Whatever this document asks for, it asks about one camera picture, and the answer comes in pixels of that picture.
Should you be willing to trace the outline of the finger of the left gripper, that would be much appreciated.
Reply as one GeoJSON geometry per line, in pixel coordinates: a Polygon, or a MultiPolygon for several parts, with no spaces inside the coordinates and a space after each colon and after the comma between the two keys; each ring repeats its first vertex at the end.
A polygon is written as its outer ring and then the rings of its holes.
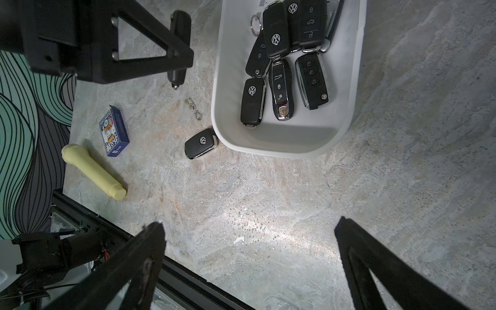
{"type": "Polygon", "coordinates": [[[137,1],[91,1],[90,37],[92,82],[116,83],[134,78],[191,68],[194,52],[137,1]],[[121,60],[118,22],[135,28],[173,57],[121,60]]]}

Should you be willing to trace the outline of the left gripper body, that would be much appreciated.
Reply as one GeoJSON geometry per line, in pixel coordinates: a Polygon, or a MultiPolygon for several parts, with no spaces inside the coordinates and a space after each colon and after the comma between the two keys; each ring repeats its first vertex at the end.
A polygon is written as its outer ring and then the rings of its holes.
{"type": "Polygon", "coordinates": [[[1,51],[24,56],[35,73],[113,83],[113,2],[1,1],[1,51]]]}

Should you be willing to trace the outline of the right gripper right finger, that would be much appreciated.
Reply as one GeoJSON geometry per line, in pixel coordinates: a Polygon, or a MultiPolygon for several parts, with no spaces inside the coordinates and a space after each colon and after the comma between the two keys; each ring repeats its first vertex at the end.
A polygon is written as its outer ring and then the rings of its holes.
{"type": "Polygon", "coordinates": [[[375,275],[403,309],[466,309],[349,218],[341,217],[335,237],[356,309],[386,309],[375,275]]]}

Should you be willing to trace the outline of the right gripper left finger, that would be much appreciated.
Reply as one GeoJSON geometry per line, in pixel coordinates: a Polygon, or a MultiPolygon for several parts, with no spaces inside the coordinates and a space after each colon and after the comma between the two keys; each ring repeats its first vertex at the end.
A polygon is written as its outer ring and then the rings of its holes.
{"type": "Polygon", "coordinates": [[[165,230],[153,222],[129,240],[97,271],[47,309],[106,309],[125,284],[120,309],[149,309],[165,252],[165,230]]]}

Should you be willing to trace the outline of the black chrome Porsche key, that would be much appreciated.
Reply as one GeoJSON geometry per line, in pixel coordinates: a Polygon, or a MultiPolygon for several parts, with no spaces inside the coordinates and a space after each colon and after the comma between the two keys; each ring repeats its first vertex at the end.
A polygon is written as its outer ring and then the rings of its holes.
{"type": "Polygon", "coordinates": [[[269,85],[273,112],[279,121],[289,120],[295,111],[292,81],[291,68],[286,59],[272,62],[269,70],[269,85]]]}

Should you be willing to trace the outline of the black vw key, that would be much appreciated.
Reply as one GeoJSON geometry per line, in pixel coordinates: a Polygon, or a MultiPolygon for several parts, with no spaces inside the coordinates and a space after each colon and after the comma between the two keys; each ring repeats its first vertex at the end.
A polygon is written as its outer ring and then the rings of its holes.
{"type": "Polygon", "coordinates": [[[212,128],[205,129],[192,138],[188,139],[184,145],[185,155],[193,160],[212,151],[218,145],[218,139],[212,128]]]}
{"type": "Polygon", "coordinates": [[[289,39],[290,39],[290,52],[296,52],[300,49],[299,43],[299,0],[285,0],[285,9],[288,18],[289,39]]]}
{"type": "Polygon", "coordinates": [[[269,58],[284,58],[289,54],[288,15],[281,1],[271,3],[262,14],[263,36],[269,58]]]}

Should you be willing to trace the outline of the black key with chrome trim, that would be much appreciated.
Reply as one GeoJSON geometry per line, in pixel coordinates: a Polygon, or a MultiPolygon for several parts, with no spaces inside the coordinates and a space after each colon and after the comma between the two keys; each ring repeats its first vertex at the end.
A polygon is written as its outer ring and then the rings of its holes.
{"type": "Polygon", "coordinates": [[[302,55],[297,58],[295,69],[304,106],[312,111],[327,104],[329,87],[320,54],[312,52],[302,55]]]}

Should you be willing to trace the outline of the black flip key with silver edge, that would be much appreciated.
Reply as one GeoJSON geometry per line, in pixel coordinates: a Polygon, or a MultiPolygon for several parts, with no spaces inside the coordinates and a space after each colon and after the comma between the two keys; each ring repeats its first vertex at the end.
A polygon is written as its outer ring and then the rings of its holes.
{"type": "Polygon", "coordinates": [[[298,42],[302,50],[312,50],[324,43],[327,21],[326,0],[303,0],[298,9],[298,42]]]}

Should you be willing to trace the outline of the white remote key fob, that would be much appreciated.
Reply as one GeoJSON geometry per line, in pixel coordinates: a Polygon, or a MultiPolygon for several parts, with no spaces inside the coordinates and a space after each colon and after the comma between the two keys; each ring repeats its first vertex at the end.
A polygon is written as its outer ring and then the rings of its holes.
{"type": "Polygon", "coordinates": [[[258,5],[258,10],[250,19],[250,30],[253,36],[258,37],[263,31],[263,12],[266,9],[266,1],[261,1],[258,5]]]}

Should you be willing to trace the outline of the blue playing card box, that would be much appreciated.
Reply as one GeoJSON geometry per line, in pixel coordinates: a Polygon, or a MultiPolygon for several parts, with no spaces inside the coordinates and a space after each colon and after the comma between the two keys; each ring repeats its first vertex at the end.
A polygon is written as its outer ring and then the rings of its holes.
{"type": "Polygon", "coordinates": [[[123,117],[115,106],[108,106],[108,111],[99,122],[99,130],[103,138],[108,157],[117,157],[130,143],[123,117]]]}

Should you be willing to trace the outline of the yellow flashlight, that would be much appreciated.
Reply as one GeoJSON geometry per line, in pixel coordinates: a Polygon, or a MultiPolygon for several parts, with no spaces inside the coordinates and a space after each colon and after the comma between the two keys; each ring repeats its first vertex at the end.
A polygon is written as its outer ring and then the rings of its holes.
{"type": "Polygon", "coordinates": [[[69,144],[62,148],[61,155],[67,164],[79,169],[107,196],[120,201],[127,195],[124,186],[96,162],[85,147],[69,144]]]}

